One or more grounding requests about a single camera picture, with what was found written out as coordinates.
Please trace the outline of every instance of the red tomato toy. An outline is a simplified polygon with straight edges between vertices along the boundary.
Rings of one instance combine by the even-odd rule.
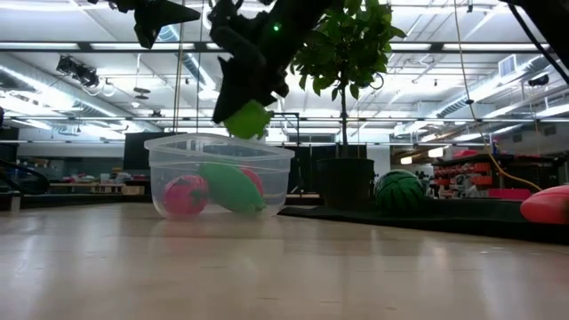
[[[164,208],[172,217],[199,214],[207,204],[209,186],[204,178],[185,175],[170,181],[164,193]]]
[[[259,190],[260,196],[263,196],[263,183],[259,177],[259,174],[252,172],[249,169],[241,168],[241,172],[244,173],[249,179],[251,179],[252,183],[255,184],[257,190]]]
[[[524,218],[535,223],[569,224],[569,186],[545,189],[527,198]]]

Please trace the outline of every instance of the plastic container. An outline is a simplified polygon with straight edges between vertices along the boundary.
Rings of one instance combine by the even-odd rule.
[[[201,133],[148,140],[144,147],[149,150],[152,201],[166,218],[228,212],[244,216],[273,215],[285,204],[291,158],[294,157],[291,150],[257,141]],[[204,170],[229,170],[232,174],[218,174],[216,179],[222,183],[216,184],[215,180],[207,179]],[[234,193],[219,192],[220,185],[226,190],[235,190],[235,195],[245,189],[248,196],[251,194],[252,184],[249,181],[243,183],[243,177],[253,182],[256,187],[253,193],[262,189],[262,195],[259,192],[255,199],[259,199],[263,209],[257,204],[253,210],[235,209],[235,206],[230,208],[227,201],[224,203],[223,199],[227,200],[227,196]],[[174,192],[173,185],[180,189]]]

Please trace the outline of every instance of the floor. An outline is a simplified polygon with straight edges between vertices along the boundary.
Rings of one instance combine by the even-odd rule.
[[[0,218],[2,320],[560,320],[569,247],[148,204]]]

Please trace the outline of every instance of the black plant pot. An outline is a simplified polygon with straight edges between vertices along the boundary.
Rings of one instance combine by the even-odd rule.
[[[317,162],[317,185],[326,206],[354,210],[370,203],[373,160],[325,159]]]

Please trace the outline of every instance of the green toy vegetable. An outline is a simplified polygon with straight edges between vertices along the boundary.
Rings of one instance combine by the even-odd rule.
[[[229,133],[249,140],[254,135],[259,138],[263,136],[270,118],[271,114],[259,102],[251,100],[223,123]]]
[[[255,184],[237,167],[201,164],[198,173],[210,187],[210,198],[232,212],[260,212],[266,205]]]

